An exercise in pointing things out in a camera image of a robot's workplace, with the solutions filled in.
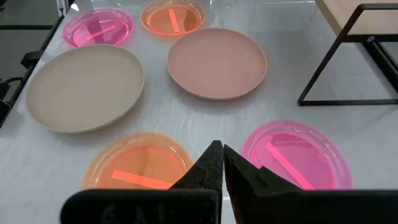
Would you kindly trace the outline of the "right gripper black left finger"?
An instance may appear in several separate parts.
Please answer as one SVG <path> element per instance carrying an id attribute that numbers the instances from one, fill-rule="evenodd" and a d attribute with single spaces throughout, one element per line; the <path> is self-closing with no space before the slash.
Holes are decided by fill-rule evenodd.
<path id="1" fill-rule="evenodd" d="M 83 190 L 69 197 L 61 224 L 220 223 L 223 145 L 214 140 L 169 190 Z"/>

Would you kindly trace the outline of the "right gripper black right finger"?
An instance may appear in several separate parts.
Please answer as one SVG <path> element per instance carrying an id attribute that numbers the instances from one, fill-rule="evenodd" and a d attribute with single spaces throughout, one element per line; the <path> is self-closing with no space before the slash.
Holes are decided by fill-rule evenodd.
<path id="1" fill-rule="evenodd" d="M 397 223 L 395 190 L 303 190 L 224 146 L 237 223 Z"/>

